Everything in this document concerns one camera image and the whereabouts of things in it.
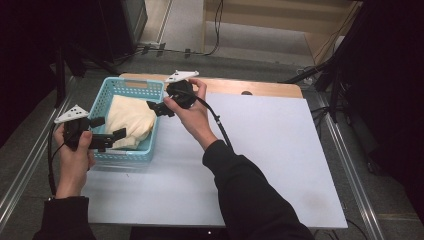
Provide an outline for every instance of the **white table surface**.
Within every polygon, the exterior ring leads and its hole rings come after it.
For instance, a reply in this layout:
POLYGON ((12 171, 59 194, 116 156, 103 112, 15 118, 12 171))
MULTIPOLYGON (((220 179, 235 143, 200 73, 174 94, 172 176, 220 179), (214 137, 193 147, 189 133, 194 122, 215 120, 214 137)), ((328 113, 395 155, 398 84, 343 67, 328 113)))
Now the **white table surface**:
MULTIPOLYGON (((311 228, 346 220, 305 99, 208 94, 237 154, 253 161, 311 228)), ((221 133, 210 116, 218 137, 221 133)), ((150 165, 139 173, 90 171, 89 221, 224 226, 203 150, 178 117, 161 117, 150 165)))

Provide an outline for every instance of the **plastic basket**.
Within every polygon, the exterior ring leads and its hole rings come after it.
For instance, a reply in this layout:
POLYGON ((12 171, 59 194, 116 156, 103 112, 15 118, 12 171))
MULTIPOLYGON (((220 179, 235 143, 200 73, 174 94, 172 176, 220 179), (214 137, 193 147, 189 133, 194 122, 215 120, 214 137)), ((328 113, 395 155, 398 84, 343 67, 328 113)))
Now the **plastic basket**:
MULTIPOLYGON (((91 108, 89 118, 107 118, 114 95, 134 97, 159 103, 163 99, 163 90, 164 83, 162 81, 108 77, 103 81, 102 87, 91 108)), ((127 171, 147 165, 153 157, 158 125, 159 118, 157 117, 149 136, 140 142, 135 150, 106 149, 106 152, 95 151, 96 165, 93 169, 127 171)), ((103 134, 105 133, 105 125, 91 130, 94 134, 103 134)))

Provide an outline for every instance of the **beige cloth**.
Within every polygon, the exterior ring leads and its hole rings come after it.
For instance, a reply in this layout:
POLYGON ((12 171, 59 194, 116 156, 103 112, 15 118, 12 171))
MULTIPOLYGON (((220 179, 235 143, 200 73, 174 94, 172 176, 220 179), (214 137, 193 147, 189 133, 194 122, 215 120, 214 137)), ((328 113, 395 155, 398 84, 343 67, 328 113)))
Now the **beige cloth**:
POLYGON ((116 141, 113 148, 136 149, 153 128, 156 114, 147 102, 137 98, 114 95, 106 119, 106 133, 127 129, 127 137, 116 141))

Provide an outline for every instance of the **wire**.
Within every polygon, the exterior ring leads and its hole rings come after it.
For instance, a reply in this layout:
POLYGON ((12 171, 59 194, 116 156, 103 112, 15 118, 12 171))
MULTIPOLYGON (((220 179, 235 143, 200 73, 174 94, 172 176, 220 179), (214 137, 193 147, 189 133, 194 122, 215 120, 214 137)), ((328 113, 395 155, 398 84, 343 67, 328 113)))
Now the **wire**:
POLYGON ((214 49, 210 52, 205 54, 205 56, 209 56, 212 55, 216 52, 216 50, 219 47, 219 29, 221 28, 221 18, 222 18, 222 10, 224 9, 224 0, 221 0, 221 2, 218 5, 218 9, 216 10, 215 13, 215 34, 216 34, 216 42, 215 42, 215 47, 214 49), (219 14, 219 23, 217 25, 217 17, 218 17, 218 12, 221 10, 221 13, 219 14))
POLYGON ((215 119, 216 124, 219 127, 219 130, 221 130, 221 133, 222 133, 222 136, 224 137, 225 143, 227 144, 227 146, 232 151, 234 151, 233 146, 232 146, 232 144, 230 142, 230 139, 228 138, 227 132, 225 131, 224 126, 222 125, 221 120, 219 120, 220 116, 218 116, 218 115, 215 114, 215 112, 213 111, 212 107, 205 100, 201 99, 200 97, 198 97, 198 96, 196 96, 196 95, 194 95, 192 93, 186 92, 186 91, 181 91, 181 90, 178 90, 178 89, 174 89, 173 91, 179 92, 179 93, 182 93, 182 94, 186 94, 186 95, 189 95, 189 96, 192 96, 192 97, 195 97, 203 106, 205 106, 207 109, 209 109, 209 111, 211 112, 213 118, 215 119))
MULTIPOLYGON (((198 53, 198 52, 191 52, 191 51, 185 52, 185 51, 170 50, 170 49, 148 49, 147 52, 148 51, 151 51, 151 52, 172 52, 172 53, 182 53, 182 54, 190 54, 190 55, 198 55, 198 56, 210 56, 210 55, 214 54, 219 48, 219 39, 220 39, 219 35, 220 35, 221 19, 222 19, 223 9, 224 9, 224 0, 221 0, 219 2, 218 8, 217 8, 216 13, 215 13, 216 42, 215 42, 214 48, 209 53, 198 53)), ((129 58, 131 58, 135 55, 138 55, 140 53, 144 53, 146 47, 148 47, 148 46, 143 46, 143 47, 137 46, 137 49, 140 49, 140 50, 138 50, 138 51, 136 51, 136 52, 134 52, 130 55, 115 59, 115 60, 122 60, 122 61, 114 64, 113 67, 118 67, 118 66, 122 65, 123 63, 125 63, 129 58)), ((92 66, 89 66, 88 68, 89 69, 100 69, 100 67, 92 67, 92 66)))
POLYGON ((62 145, 60 145, 56 151, 52 154, 52 139, 53 139, 53 132, 54 132, 54 128, 55 128, 56 124, 52 123, 52 125, 50 126, 50 131, 49 131, 49 136, 47 139, 47 162, 49 165, 49 175, 48 175, 48 179, 49 179, 49 185, 50 185, 50 191, 52 193, 53 196, 56 195, 56 182, 54 179, 54 171, 53 171, 53 160, 54 160, 54 156, 56 155, 57 152, 59 152, 59 150, 65 145, 65 143, 67 141, 69 141, 69 139, 71 139, 72 136, 70 136, 68 139, 66 139, 62 145))

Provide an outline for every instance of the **black sleeve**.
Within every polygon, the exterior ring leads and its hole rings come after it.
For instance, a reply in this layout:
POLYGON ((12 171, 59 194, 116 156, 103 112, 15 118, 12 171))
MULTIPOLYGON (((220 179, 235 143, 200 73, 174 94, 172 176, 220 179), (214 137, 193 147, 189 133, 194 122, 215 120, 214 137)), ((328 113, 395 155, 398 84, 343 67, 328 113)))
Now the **black sleeve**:
POLYGON ((246 157, 223 141, 211 144, 203 164, 215 175, 221 213, 231 239, 314 239, 293 207, 246 157))
POLYGON ((96 239, 88 224, 88 198, 69 197, 44 202, 41 229, 33 239, 96 239))

